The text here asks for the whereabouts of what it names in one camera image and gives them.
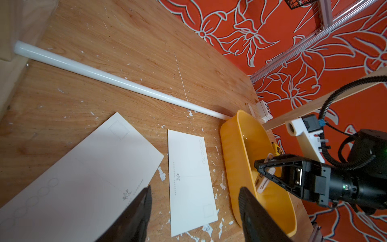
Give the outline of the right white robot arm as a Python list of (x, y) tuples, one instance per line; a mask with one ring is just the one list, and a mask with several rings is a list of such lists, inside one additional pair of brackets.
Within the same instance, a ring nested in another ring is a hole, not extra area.
[(353, 143), (348, 159), (324, 164), (293, 154), (256, 160), (259, 174), (294, 196), (335, 208), (340, 201), (367, 215), (387, 208), (387, 134), (362, 129), (340, 146)]

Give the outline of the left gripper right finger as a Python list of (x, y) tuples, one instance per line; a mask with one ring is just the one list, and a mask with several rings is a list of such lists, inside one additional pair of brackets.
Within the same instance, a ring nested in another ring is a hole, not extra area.
[(246, 242), (291, 241), (248, 188), (241, 187), (238, 202)]

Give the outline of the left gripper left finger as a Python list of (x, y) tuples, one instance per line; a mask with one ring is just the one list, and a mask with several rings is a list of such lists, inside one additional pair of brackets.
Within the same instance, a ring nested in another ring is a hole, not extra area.
[(98, 242), (144, 242), (152, 210), (152, 191), (148, 186), (141, 190)]

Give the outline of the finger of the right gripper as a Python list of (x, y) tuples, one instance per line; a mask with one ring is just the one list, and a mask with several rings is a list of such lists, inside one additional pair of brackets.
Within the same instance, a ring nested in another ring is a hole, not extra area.
[(256, 160), (254, 168), (296, 197), (313, 197), (310, 183), (313, 163), (314, 160), (306, 157), (284, 154), (268, 160)]

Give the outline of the white postcard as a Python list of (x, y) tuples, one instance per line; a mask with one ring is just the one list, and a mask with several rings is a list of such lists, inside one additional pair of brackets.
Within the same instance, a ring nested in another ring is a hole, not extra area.
[(168, 130), (173, 237), (218, 221), (205, 139)]
[(114, 114), (1, 208), (1, 241), (97, 240), (148, 186), (163, 157)]

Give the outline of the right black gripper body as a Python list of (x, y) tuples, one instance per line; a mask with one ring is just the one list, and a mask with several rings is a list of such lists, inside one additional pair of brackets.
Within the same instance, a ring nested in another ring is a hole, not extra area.
[(355, 203), (359, 181), (349, 173), (312, 160), (282, 162), (283, 187), (294, 196), (322, 207), (329, 203)]

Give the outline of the pink clothespin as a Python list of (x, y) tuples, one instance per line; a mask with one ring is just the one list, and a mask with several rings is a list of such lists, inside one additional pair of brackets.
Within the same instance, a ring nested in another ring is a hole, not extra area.
[[(270, 161), (273, 158), (274, 158), (274, 155), (272, 153), (269, 153), (267, 158), (265, 159), (264, 163), (267, 163), (268, 161)], [(259, 175), (257, 176), (256, 181), (255, 181), (257, 193), (261, 194), (265, 190), (267, 185), (269, 184), (269, 181), (270, 180), (267, 177), (265, 177), (259, 173)]]

